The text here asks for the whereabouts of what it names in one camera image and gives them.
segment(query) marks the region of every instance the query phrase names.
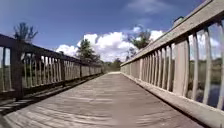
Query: vegetation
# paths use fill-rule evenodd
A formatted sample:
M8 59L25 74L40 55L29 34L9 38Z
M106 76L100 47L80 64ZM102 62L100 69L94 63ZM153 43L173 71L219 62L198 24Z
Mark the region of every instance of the vegetation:
M90 42L87 39L82 40L80 47L78 47L78 58L90 62L101 62L100 55L97 55L92 50Z
M137 37L133 37L133 36L130 36L128 38L129 42L131 42L136 48L138 48L139 50L140 49L143 49L145 48L149 42L151 42L150 40L150 36L151 36L151 33L150 31L146 30L146 31L141 31ZM130 48L129 51L128 51L128 56L126 57L126 61L135 56L136 54L136 51L134 48Z
M113 62L104 62L103 66L105 71L120 71L121 60L116 58Z
M28 26L25 22L20 23L14 27L14 37L19 42L26 42L32 44L32 40L37 35L37 31L34 32L33 26Z

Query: weathered wood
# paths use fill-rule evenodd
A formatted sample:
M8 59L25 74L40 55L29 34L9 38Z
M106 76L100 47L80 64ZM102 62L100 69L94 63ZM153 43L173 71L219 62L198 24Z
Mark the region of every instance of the weathered wood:
M30 87L33 87L33 54L30 54Z
M163 80L162 80L162 88L165 89L166 87L166 76L167 76L167 69L166 69L166 63L167 63L167 60L166 60L166 48L164 48L164 57L163 57Z
M5 83L5 56L6 56L6 48L4 47L2 50L2 62L1 62L1 67L2 67L2 91L6 91L6 83Z
M224 126L224 112L208 105L193 101L180 95L176 95L167 90L155 87L152 84L148 84L141 80L136 80L133 77L127 76L131 80L135 81L138 85L141 85L146 90L150 91L154 95L164 99L168 103L176 106L185 113L198 119L212 128L220 128Z
M169 48L169 61L168 61L168 79L167 79L167 90L171 90L172 84L172 47L168 46Z
M155 76L155 54L152 54L152 84L154 85L154 76Z
M178 41L176 46L175 73L173 92L184 95L184 89L188 86L189 77L189 42L187 38Z
M211 54L211 43L209 37L208 28L204 29L205 34L205 45L206 45L206 80L205 80L205 90L204 90L204 97L203 103L207 104L209 92L210 92L210 84L211 84L211 68L212 68L212 54Z
M12 88L15 90L15 97L17 100L23 97L23 86L22 86L22 53L16 49L11 49L10 51L10 68L13 73L11 73L11 84Z
M222 76L221 76L221 88L220 88L220 96L217 108L222 109L224 104L224 28L222 25L222 21L218 22L218 28L221 35L221 56L222 56Z
M139 79L142 80L142 75L143 75L143 59L140 59L140 66L139 66Z
M154 85L157 86L158 79L158 53L155 52L155 77L154 77Z
M106 74L4 118L27 128L202 127L121 74Z
M159 87L162 87L161 84L162 84L162 50L159 50L158 52L159 54L159 76L158 76L158 86Z
M199 68L199 50L198 50L198 39L197 34L193 34L193 46L194 46L194 81L193 81L193 93L191 99L196 100L196 93L198 89L198 68Z

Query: blue sky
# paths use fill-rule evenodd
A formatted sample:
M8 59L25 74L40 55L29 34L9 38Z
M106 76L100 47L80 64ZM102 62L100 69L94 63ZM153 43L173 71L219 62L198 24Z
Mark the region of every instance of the blue sky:
M113 44L117 44L118 49L127 46L118 46L119 41L124 42L124 32L133 31L135 25L154 32L165 32L171 28L173 20L186 16L203 1L0 0L0 33L12 36L13 26L27 22L39 32L33 41L35 45L48 49L64 45L64 49L66 46L76 50L77 43L84 36L97 44L94 48L99 54L108 54L104 58L116 57L115 53L105 51L110 48L116 51Z

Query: baluster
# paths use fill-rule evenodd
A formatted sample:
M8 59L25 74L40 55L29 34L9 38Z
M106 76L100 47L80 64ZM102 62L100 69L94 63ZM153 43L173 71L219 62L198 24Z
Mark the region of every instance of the baluster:
M172 48L171 45L168 46L169 48L169 62L168 62L168 80L167 80L167 90L170 91L170 87L172 84Z
M212 56L211 56L211 43L209 37L208 28L204 29L205 34L205 44L206 44L206 81L205 81L205 90L204 90L204 98L203 103L207 104L209 92L210 92L210 84L211 84L211 67L212 67Z
M162 75L162 51L158 51L158 58L159 58L159 76L158 76L158 83L157 85L161 87L161 75Z
M157 77L158 77L158 53L155 52L155 77L154 77L154 85L157 86Z
M198 66L199 66L198 39L197 39L196 33L193 34L193 46L194 46L194 81L193 81L193 91L192 91L191 99L196 100L196 94L198 89Z
M218 28L219 31L221 33L221 56L222 56L222 82L221 82L221 88L220 88L220 96L219 96L219 102L217 105L218 109L222 109L223 108L223 102L224 102L224 29L223 29L223 25L222 25L222 21L218 22Z
M164 59L163 59L163 80L162 80L162 88L165 89L166 87L166 48L164 48Z

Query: handrail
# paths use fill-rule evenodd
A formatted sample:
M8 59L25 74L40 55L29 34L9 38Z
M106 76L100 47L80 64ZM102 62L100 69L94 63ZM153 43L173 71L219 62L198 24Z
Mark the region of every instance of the handrail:
M208 126L224 126L224 0L207 0L150 43L130 60L121 64L121 72L145 89L161 97ZM212 89L212 47L210 26L220 33L220 89L217 105L208 103ZM206 57L199 59L198 33L205 37ZM190 36L193 45L190 47ZM193 49L194 59L190 59ZM204 63L205 83L200 83L200 63Z
M0 34L0 100L22 99L48 88L65 86L102 73L102 66Z

